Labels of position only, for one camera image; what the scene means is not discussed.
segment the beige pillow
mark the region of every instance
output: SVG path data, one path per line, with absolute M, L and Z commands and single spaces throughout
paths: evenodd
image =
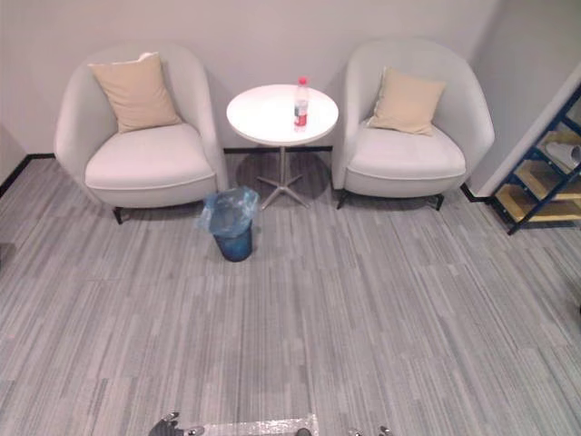
M 432 118 L 446 84 L 384 68 L 369 127 L 432 135 Z
M 117 117 L 119 133 L 181 123 L 163 82 L 157 53 L 137 61 L 89 64 Z

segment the round table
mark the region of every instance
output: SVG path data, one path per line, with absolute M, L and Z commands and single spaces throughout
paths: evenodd
M 339 117 L 337 105 L 331 98 L 309 88 L 309 111 L 307 125 L 294 125 L 294 84 L 270 84 L 245 91 L 228 104 L 226 115 L 232 129 L 241 137 L 255 143 L 279 147 L 280 177 L 275 182 L 258 177 L 262 182 L 275 187 L 264 201 L 264 210 L 281 193 L 286 193 L 297 202 L 309 207 L 289 187 L 301 176 L 286 178 L 286 149 L 294 145 L 304 145 L 328 134 Z

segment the baseboard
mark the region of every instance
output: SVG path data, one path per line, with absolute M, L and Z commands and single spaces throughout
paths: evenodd
M 54 153 L 46 154 L 27 154 L 25 158 L 16 166 L 15 170 L 10 173 L 10 175 L 4 180 L 0 185 L 0 198 L 8 191 L 8 188 L 15 182 L 16 178 L 20 173 L 26 168 L 26 166 L 33 159 L 54 159 Z
M 462 190 L 464 195 L 466 195 L 466 198 L 468 198 L 468 200 L 471 203 L 488 203 L 490 201 L 490 197 L 475 197 L 474 194 L 468 189 L 465 183 L 463 183 L 462 186 L 460 186 L 460 189 Z
M 330 152 L 331 145 L 296 145 L 286 147 L 287 152 Z M 258 153 L 277 153 L 279 147 L 249 147 L 249 148 L 224 148 L 224 154 L 258 154 Z

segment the metal table leg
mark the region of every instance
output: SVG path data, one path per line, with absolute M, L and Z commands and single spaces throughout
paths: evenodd
M 287 168 L 286 147 L 281 147 L 279 150 L 280 150 L 280 152 L 279 152 L 279 165 L 280 165 L 279 181 L 275 182 L 275 181 L 273 181 L 271 179 L 267 179 L 265 177 L 260 177 L 260 176 L 257 177 L 257 179 L 260 180 L 261 182 L 265 182 L 267 184 L 274 186 L 274 191 L 272 191 L 271 195 L 269 195 L 267 197 L 267 199 L 264 200 L 264 202 L 262 203 L 261 210 L 266 209 L 268 207 L 268 205 L 271 204 L 272 201 L 282 193 L 286 193 L 289 197 L 293 198 L 294 200 L 296 200 L 297 202 L 299 202 L 303 206 L 309 207 L 309 205 L 306 204 L 297 195 L 297 193 L 292 191 L 292 189 L 289 187 L 292 183 L 295 183 L 297 180 L 299 180 L 302 177 L 302 174 L 295 175 L 291 179 L 286 180 L 286 168 Z

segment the armchair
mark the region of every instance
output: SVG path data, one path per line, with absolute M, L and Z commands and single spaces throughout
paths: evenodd
M 183 123 L 118 134 L 113 109 L 88 64 L 134 60 L 144 52 L 160 53 Z M 119 45 L 85 59 L 64 93 L 54 154 L 89 198 L 113 206 L 119 224 L 122 208 L 190 203 L 228 188 L 206 73 L 178 45 Z
M 367 127 L 381 73 L 391 66 L 405 74 L 446 82 L 434 115 L 432 136 Z M 332 151 L 333 187 L 379 197 L 436 195 L 470 176 L 494 141 L 487 104 L 468 63 L 436 43 L 387 38 L 361 45 L 350 57 L 344 88 L 343 138 Z

